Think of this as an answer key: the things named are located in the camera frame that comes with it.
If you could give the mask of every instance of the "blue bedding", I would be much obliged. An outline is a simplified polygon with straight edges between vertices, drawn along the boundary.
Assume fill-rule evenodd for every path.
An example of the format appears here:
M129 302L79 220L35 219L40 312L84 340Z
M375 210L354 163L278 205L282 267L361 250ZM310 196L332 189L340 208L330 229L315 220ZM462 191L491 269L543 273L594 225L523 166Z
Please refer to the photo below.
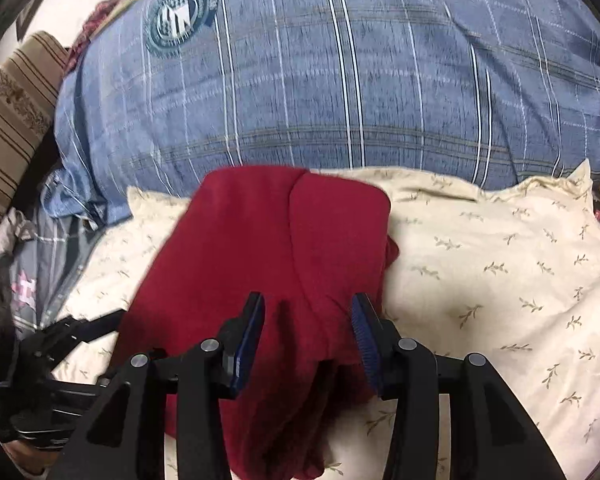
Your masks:
M485 189L600 176L600 23L581 0L138 0L58 98L52 216L188 196L239 164L403 166Z

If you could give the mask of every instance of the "beige striped sofa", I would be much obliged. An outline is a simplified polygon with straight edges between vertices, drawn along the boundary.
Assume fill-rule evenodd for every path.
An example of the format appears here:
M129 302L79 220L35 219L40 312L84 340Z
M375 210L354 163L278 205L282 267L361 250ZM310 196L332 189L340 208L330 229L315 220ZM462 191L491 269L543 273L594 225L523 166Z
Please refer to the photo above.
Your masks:
M36 32L0 67L0 220L54 117L66 50Z

